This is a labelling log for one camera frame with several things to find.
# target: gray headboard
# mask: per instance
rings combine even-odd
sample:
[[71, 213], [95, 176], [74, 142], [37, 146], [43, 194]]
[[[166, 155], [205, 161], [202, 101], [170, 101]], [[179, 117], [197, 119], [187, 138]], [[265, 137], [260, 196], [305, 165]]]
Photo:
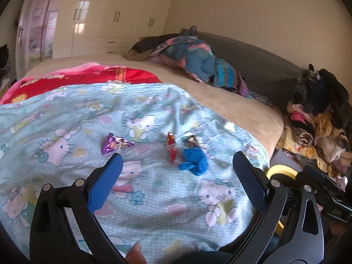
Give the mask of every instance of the gray headboard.
[[247, 87], [268, 97], [283, 113], [302, 69], [271, 52], [231, 38], [198, 32], [219, 58], [245, 78]]

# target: red blanket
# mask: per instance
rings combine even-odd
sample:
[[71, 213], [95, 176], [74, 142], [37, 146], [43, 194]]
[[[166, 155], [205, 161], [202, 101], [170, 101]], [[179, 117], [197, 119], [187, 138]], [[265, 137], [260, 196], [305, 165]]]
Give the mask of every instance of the red blanket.
[[132, 84], [161, 83], [154, 74], [145, 70], [89, 62], [75, 68], [65, 68], [47, 75], [17, 81], [0, 100], [0, 104], [20, 102], [61, 86], [108, 81]]

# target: beige wall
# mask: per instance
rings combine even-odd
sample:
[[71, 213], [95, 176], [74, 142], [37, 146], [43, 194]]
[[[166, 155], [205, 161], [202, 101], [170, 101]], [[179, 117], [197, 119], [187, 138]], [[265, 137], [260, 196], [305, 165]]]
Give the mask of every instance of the beige wall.
[[340, 0], [173, 0], [165, 32], [193, 25], [326, 68], [352, 94], [352, 18]]
[[23, 1], [10, 0], [0, 16], [0, 46], [7, 44], [11, 66], [10, 78], [12, 81], [16, 78], [15, 50], [17, 26], [15, 21], [22, 8]]

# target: striped cloth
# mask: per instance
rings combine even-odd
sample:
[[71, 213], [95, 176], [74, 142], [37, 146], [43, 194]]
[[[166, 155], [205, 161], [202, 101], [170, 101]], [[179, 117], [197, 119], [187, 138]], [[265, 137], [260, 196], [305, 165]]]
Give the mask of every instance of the striped cloth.
[[247, 97], [247, 86], [240, 74], [226, 61], [215, 58], [214, 86], [235, 88], [239, 94]]

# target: silver bolt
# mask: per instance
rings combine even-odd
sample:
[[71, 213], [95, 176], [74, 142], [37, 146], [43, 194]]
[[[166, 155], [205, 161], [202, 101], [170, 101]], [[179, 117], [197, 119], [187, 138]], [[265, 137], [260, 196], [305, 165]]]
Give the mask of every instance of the silver bolt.
[[306, 191], [312, 191], [312, 188], [309, 186], [309, 185], [304, 185], [304, 189], [306, 190]]
[[83, 186], [84, 185], [84, 179], [79, 179], [79, 180], [75, 181], [75, 185], [77, 187]]
[[280, 182], [277, 180], [272, 180], [270, 183], [275, 188], [278, 188], [280, 186]]
[[44, 186], [43, 186], [43, 190], [44, 191], [47, 191], [47, 190], [50, 190], [51, 189], [51, 184], [45, 184]]

